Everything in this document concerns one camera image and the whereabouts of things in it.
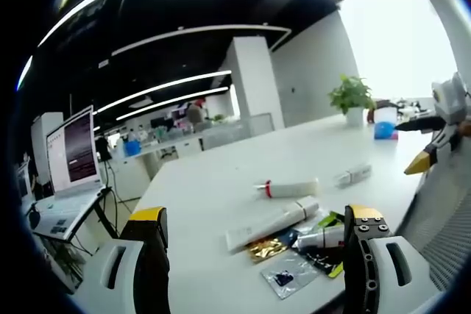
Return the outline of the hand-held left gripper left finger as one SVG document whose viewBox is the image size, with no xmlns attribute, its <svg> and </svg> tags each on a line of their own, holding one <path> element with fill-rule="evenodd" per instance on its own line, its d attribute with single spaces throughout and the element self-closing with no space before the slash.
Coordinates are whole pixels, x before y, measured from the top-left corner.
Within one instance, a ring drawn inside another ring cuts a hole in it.
<svg viewBox="0 0 471 314">
<path fill-rule="evenodd" d="M 130 215 L 117 239 L 108 241 L 85 264 L 78 287 L 84 313 L 169 313 L 166 208 Z"/>
</svg>

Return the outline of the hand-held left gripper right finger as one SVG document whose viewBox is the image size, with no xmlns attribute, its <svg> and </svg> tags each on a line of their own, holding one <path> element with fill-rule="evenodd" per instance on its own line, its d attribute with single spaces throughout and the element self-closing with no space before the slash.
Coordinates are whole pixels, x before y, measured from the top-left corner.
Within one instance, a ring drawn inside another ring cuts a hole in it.
<svg viewBox="0 0 471 314">
<path fill-rule="evenodd" d="M 426 313 L 440 299 L 427 260 L 371 207 L 345 207 L 343 267 L 344 313 Z"/>
</svg>

